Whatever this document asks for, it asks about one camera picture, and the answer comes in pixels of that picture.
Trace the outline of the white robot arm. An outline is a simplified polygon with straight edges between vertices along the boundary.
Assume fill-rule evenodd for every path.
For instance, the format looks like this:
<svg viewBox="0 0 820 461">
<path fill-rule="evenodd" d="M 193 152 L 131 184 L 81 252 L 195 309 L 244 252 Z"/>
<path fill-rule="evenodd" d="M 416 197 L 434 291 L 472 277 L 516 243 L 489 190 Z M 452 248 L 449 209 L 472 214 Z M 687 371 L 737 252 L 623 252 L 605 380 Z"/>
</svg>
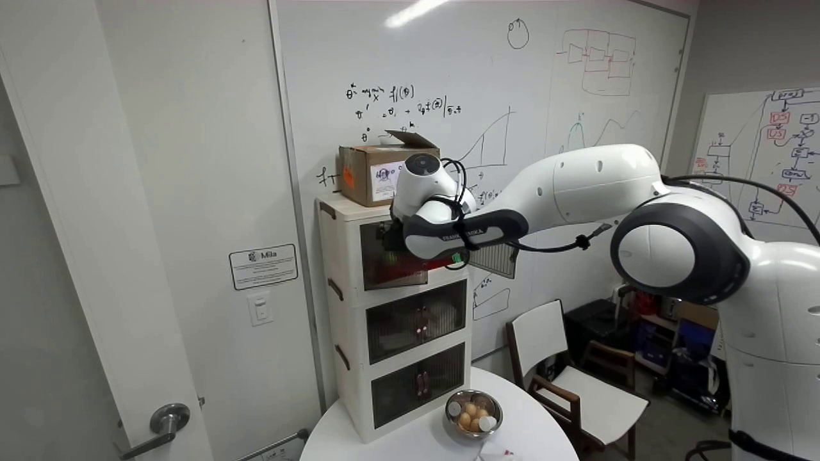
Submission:
<svg viewBox="0 0 820 461">
<path fill-rule="evenodd" d="M 537 159 L 487 204 L 440 159 L 416 152 L 389 214 L 417 259 L 610 223 L 610 261 L 626 280 L 721 315 L 735 461 L 820 461 L 817 243 L 754 237 L 727 200 L 663 177 L 637 142 Z"/>
</svg>

